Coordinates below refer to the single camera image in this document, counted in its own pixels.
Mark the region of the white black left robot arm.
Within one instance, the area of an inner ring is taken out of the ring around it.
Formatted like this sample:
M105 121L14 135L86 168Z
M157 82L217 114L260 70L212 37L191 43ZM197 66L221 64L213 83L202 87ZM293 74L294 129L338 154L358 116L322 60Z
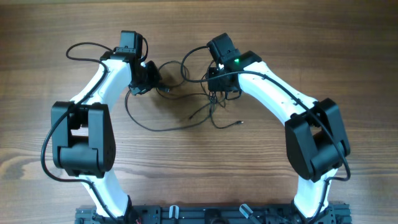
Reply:
M119 45L96 60L99 69L87 86L70 101L58 101L51 109L52 127L40 156L52 143L55 167L63 169L68 182L80 182L96 205L92 218L100 223L136 223L137 212L122 190L113 170L116 142L110 112L121 92L145 94L157 86L160 74L154 62L146 61L148 43L135 31L121 32Z

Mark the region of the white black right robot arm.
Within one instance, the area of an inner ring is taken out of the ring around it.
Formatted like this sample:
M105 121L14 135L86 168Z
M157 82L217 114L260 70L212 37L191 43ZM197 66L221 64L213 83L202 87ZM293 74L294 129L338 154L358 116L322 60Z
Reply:
M207 80L211 91L245 92L260 101L285 128L290 165L298 174L294 208L303 221L315 223L328 206L329 184L337 170L351 172L346 160L351 149L338 105L304 95L271 71L252 51L241 53L224 33L206 45L215 67Z

